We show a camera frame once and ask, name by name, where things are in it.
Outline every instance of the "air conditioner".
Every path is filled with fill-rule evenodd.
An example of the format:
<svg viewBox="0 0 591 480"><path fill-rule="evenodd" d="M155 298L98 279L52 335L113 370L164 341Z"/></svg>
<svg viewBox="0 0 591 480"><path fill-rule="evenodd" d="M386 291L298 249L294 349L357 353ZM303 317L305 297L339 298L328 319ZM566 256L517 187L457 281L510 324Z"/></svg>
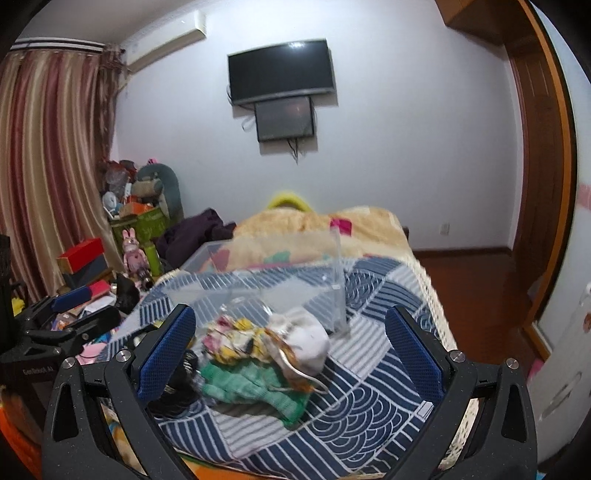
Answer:
<svg viewBox="0 0 591 480"><path fill-rule="evenodd" d="M194 10L156 26L146 35L124 44L126 62L131 73L205 38L205 15Z"/></svg>

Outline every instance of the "blue patterned blanket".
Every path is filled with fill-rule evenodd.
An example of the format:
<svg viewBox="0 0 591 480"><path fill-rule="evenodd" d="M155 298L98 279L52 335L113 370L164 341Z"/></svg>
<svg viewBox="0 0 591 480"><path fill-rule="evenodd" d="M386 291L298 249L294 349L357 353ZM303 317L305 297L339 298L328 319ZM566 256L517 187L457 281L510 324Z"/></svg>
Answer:
<svg viewBox="0 0 591 480"><path fill-rule="evenodd" d="M346 312L350 334L331 338L330 355L319 376L327 395L313 394L301 424L287 430L265 404L206 406L195 402L176 419L158 419L172 444L198 459L255 474L294 480L335 480L352 473L385 473L417 437L432 403L417 393L388 341L384 317L404 306L421 328L439 335L420 285L404 263L389 258L345 259ZM253 275L272 285L287 279L314 284L322 269L273 268ZM174 307L165 291L175 285L216 289L236 281L233 273L184 274L154 287L124 324L134 332L163 319ZM217 315L207 301L192 304L197 324ZM323 314L322 300L307 308ZM261 306L248 306L251 320L263 323ZM127 336L105 349L109 359Z"/></svg>

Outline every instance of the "pink toy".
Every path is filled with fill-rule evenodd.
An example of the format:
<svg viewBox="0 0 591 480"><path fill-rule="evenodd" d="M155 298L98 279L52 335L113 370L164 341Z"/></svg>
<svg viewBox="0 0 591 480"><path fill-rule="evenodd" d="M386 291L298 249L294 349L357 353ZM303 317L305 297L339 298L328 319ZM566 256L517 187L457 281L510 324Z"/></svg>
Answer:
<svg viewBox="0 0 591 480"><path fill-rule="evenodd" d="M148 257L139 247L133 228L123 230L123 264L130 277L140 280L144 288L150 288L154 282L150 276L150 264Z"/></svg>

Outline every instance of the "green box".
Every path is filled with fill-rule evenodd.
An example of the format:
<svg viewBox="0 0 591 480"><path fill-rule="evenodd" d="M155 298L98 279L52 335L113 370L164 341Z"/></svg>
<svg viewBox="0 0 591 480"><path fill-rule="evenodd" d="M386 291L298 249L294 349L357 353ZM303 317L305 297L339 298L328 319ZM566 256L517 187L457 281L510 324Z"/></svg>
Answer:
<svg viewBox="0 0 591 480"><path fill-rule="evenodd" d="M156 236L160 236L168 228L168 218L156 207L141 215L129 215L120 220L111 220L111 229L119 253L123 255L123 230L135 229L135 237L140 245L148 243Z"/></svg>
<svg viewBox="0 0 591 480"><path fill-rule="evenodd" d="M136 218L134 225L135 237L140 244L146 244L156 236L160 236L168 228L168 218L160 207L142 213Z"/></svg>

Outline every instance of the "screw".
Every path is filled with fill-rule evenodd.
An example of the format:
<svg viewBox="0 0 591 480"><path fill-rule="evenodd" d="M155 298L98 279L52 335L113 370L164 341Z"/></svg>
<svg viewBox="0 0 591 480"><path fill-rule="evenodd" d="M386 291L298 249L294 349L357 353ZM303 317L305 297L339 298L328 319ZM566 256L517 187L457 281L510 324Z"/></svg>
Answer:
<svg viewBox="0 0 591 480"><path fill-rule="evenodd" d="M129 350L121 350L115 358L118 362L126 362L131 358L131 352Z"/></svg>
<svg viewBox="0 0 591 480"><path fill-rule="evenodd" d="M458 364L462 364L466 361L466 354L460 350L452 350L449 352L449 356L454 362Z"/></svg>
<svg viewBox="0 0 591 480"><path fill-rule="evenodd" d="M505 362L509 368L512 370L517 370L519 368L519 362L514 358L508 358Z"/></svg>
<svg viewBox="0 0 591 480"><path fill-rule="evenodd" d="M72 368L74 365L76 364L76 359L69 356L68 358L66 358L62 363L62 367L63 368Z"/></svg>

